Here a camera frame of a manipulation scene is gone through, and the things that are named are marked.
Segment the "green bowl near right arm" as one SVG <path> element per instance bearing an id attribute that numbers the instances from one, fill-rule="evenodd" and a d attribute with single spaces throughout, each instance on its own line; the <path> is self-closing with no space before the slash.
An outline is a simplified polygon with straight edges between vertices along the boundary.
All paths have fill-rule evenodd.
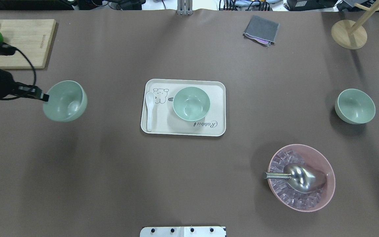
<path id="1" fill-rule="evenodd" d="M 363 124 L 373 120 L 376 108 L 370 96 L 361 90 L 343 90 L 335 101 L 338 117 L 346 123 Z"/>

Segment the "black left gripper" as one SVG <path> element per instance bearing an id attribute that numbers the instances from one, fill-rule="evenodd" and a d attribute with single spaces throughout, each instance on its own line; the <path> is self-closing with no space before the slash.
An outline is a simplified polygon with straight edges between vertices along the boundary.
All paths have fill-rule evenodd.
<path id="1" fill-rule="evenodd" d="M 15 95 L 17 84 L 12 74 L 0 69 L 0 99 L 4 99 L 8 95 Z M 39 87 L 32 85 L 19 85 L 18 96 L 22 98 L 37 99 L 48 101 L 49 95 L 44 93 Z"/>

